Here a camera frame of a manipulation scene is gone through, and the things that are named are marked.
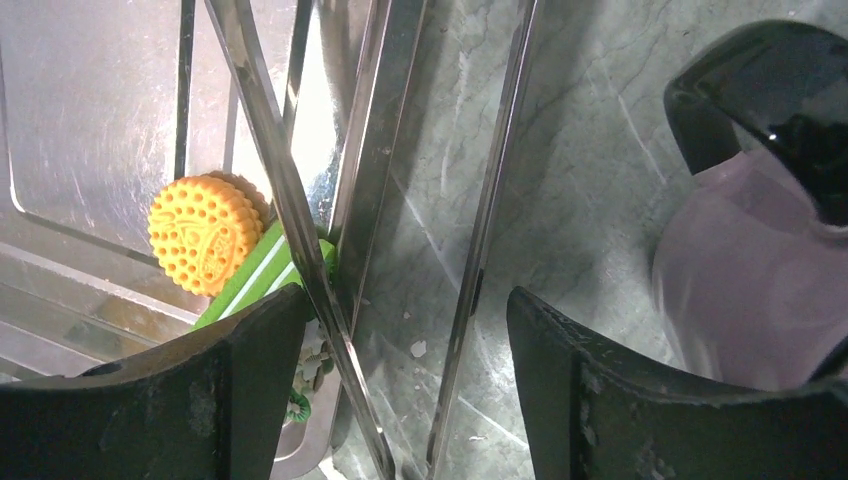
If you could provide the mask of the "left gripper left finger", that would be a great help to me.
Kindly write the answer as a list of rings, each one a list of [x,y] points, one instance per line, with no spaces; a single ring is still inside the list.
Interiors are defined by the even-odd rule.
[[[2,477],[268,478],[311,316],[292,284],[79,376],[4,384]]]

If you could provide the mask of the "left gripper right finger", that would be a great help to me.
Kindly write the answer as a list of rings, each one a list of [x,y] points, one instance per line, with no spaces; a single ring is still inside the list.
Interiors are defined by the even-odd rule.
[[[646,357],[517,287],[507,326],[539,479],[843,479],[847,384],[777,392]]]

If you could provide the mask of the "metal tongs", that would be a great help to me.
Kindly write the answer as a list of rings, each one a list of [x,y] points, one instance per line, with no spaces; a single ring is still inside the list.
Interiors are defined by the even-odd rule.
[[[474,229],[452,324],[448,352],[427,444],[427,476],[438,478],[447,449],[448,422],[456,399],[456,383],[466,344],[465,337],[477,311],[488,259],[490,231],[499,206],[501,177],[510,148],[513,117],[523,96],[525,56],[533,30],[537,2],[520,4],[520,21],[513,35],[509,60],[481,188]],[[298,81],[302,73],[305,44],[293,40],[289,67],[289,97],[280,110],[260,46],[251,6],[247,1],[210,1],[207,4],[220,45],[236,82],[259,157],[271,181],[277,213],[289,242],[292,260],[299,269],[319,319],[330,340],[331,353],[342,383],[352,401],[378,473],[396,476],[388,440],[379,422],[359,364],[345,315],[331,289],[317,230],[291,153],[288,127],[294,121]]]

